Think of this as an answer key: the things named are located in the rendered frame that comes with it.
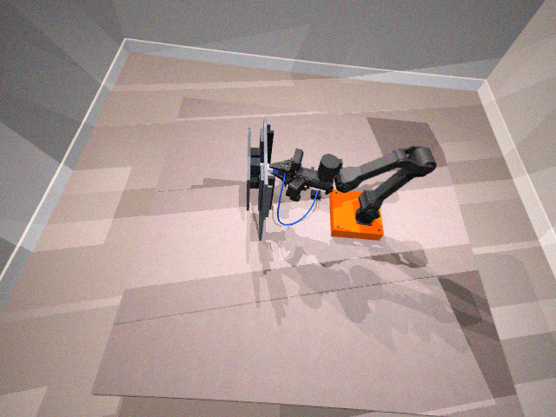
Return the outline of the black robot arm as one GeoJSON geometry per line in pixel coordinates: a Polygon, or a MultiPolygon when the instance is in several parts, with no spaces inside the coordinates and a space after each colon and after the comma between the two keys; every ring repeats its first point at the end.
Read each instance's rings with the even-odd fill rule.
{"type": "MultiPolygon", "coordinates": [[[[384,200],[403,187],[415,177],[423,177],[436,170],[436,161],[428,147],[410,146],[399,148],[393,153],[379,159],[365,163],[359,167],[342,167],[342,159],[331,154],[325,154],[320,161],[314,180],[313,188],[326,190],[325,195],[333,192],[333,184],[337,191],[347,193],[356,189],[361,182],[390,170],[400,170],[382,183],[375,190],[364,190],[358,196],[360,207],[355,210],[355,223],[372,226],[372,220],[380,217],[379,210],[384,200]],[[406,155],[409,155],[407,157],[406,155]],[[371,224],[371,225],[370,225],[371,224]]],[[[308,179],[295,174],[295,178],[288,185],[289,199],[298,202],[301,191],[306,191],[305,183],[308,179]]]]}

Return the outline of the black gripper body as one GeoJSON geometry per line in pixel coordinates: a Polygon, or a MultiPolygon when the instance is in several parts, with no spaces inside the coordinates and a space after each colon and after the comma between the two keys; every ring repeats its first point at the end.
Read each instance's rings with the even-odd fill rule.
{"type": "Polygon", "coordinates": [[[305,183],[305,186],[307,186],[307,189],[309,189],[309,187],[312,188],[314,186],[314,180],[316,177],[317,170],[314,170],[314,167],[311,167],[311,169],[302,167],[301,161],[302,161],[303,153],[304,152],[301,149],[295,149],[293,161],[291,162],[290,169],[288,172],[289,176],[288,176],[287,185],[289,185],[295,178],[297,179],[299,178],[299,176],[295,177],[295,174],[303,175],[305,178],[308,179],[308,183],[305,183]]]}

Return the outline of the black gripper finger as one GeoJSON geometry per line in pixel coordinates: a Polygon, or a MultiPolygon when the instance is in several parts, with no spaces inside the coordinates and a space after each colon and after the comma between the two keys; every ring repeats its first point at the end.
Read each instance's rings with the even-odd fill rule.
{"type": "Polygon", "coordinates": [[[288,172],[289,172],[292,160],[293,160],[293,157],[291,157],[291,159],[288,159],[288,160],[283,161],[283,162],[271,163],[271,164],[269,164],[269,167],[271,169],[280,170],[288,176],[288,172]]]}
{"type": "MultiPolygon", "coordinates": [[[[270,173],[270,174],[275,175],[276,177],[278,177],[280,180],[283,181],[284,172],[282,172],[282,171],[279,170],[279,174],[273,174],[273,173],[270,173]]],[[[287,186],[287,181],[288,181],[288,176],[286,175],[285,182],[284,182],[285,188],[286,188],[286,186],[287,186]]]]}

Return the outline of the blue network cable with plug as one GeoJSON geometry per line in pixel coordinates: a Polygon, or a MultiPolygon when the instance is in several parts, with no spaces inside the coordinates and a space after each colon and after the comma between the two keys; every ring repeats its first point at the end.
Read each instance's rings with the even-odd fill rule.
{"type": "MultiPolygon", "coordinates": [[[[268,164],[268,173],[279,174],[279,170],[271,169],[271,168],[269,167],[269,164],[268,164]]],[[[279,207],[280,207],[281,194],[282,194],[282,190],[283,190],[283,185],[284,185],[284,182],[285,182],[285,178],[286,178],[286,174],[284,173],[284,178],[283,178],[282,185],[281,185],[280,198],[279,198],[279,202],[278,202],[277,219],[278,219],[279,223],[282,224],[282,225],[292,225],[292,224],[295,224],[295,223],[299,222],[300,220],[302,220],[302,219],[309,213],[309,211],[311,210],[311,208],[314,206],[314,202],[315,202],[315,200],[316,200],[316,197],[317,197],[317,194],[318,194],[318,190],[316,190],[316,192],[315,192],[316,195],[315,195],[315,199],[314,199],[314,202],[313,202],[311,208],[309,209],[309,211],[308,211],[300,220],[298,220],[298,221],[296,221],[296,222],[293,222],[293,223],[289,223],[289,224],[282,223],[282,222],[280,221],[280,219],[279,219],[279,207]]]]}

